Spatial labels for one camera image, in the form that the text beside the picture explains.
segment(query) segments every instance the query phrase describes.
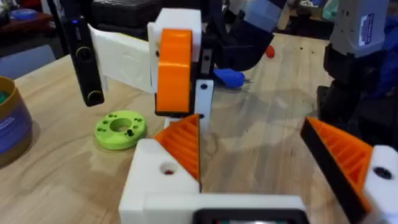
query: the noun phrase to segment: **green 3d printed ring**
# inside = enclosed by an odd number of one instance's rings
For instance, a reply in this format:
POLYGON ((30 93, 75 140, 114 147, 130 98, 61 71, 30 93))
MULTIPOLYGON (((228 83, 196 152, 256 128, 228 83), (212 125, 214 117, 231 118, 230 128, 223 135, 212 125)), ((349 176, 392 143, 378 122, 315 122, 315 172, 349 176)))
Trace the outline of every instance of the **green 3d printed ring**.
POLYGON ((134 111, 116 111, 95 126, 95 138, 106 149, 121 150, 135 146, 146 135, 144 117, 134 111))

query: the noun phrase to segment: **screw hole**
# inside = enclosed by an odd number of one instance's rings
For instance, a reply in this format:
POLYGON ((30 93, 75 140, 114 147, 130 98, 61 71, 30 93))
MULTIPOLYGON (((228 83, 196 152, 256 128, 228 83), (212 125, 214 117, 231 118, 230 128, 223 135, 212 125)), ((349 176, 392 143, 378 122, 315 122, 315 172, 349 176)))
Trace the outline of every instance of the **screw hole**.
POLYGON ((131 129, 128 129, 127 130, 127 135, 131 137, 131 136, 134 136, 134 133, 133 133, 133 131, 131 129))
POLYGON ((383 167, 375 167, 373 172, 382 179, 391 180, 393 178, 391 172, 383 167))
POLYGON ((173 175, 174 171, 172 170, 165 170, 164 175, 173 175))
POLYGON ((166 162, 160 166, 160 171, 164 175, 173 175, 177 171, 177 165, 173 163, 166 162))

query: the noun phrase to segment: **orange 3d printed part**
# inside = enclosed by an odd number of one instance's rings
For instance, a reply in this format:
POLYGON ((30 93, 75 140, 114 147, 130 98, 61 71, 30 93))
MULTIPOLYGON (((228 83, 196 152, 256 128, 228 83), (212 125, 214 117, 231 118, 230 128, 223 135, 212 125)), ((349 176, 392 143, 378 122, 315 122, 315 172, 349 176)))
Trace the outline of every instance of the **orange 3d printed part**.
POLYGON ((159 52, 156 112, 188 113, 192 31, 164 29, 159 52))
POLYGON ((171 123, 169 127, 155 136, 155 140, 193 178, 199 180, 199 115, 194 114, 171 123))
POLYGON ((371 210, 363 188, 373 147, 314 118, 305 119, 301 136, 348 219, 357 223, 371 210))

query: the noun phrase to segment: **white bracket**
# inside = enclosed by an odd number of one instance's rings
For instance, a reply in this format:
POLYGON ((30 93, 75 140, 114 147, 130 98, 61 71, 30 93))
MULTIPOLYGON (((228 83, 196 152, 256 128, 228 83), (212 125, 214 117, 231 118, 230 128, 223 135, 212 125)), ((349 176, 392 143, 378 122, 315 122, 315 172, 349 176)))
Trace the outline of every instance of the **white bracket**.
POLYGON ((398 224, 397 192, 398 153, 389 146, 375 146, 364 183, 364 194, 372 210, 363 224, 398 224))
POLYGON ((88 25, 104 90, 106 77, 153 93, 150 84, 149 44, 128 35, 105 32, 88 25))
POLYGON ((200 194, 199 183, 155 139, 141 139, 119 205, 121 223, 189 224, 202 208, 305 211, 299 196, 200 194))
POLYGON ((213 80, 197 80, 195 93, 195 114, 200 114, 199 131, 209 133, 211 118, 211 102, 213 101, 213 80))

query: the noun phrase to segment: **blue screwdriver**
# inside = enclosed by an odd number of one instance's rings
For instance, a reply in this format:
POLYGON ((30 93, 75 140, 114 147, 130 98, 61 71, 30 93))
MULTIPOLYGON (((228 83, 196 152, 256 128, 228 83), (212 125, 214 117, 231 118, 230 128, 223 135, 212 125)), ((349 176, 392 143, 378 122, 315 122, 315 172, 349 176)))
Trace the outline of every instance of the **blue screwdriver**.
POLYGON ((214 69, 215 82, 225 88, 240 88, 245 83, 253 83, 252 80, 244 77, 242 72, 227 69, 214 69))

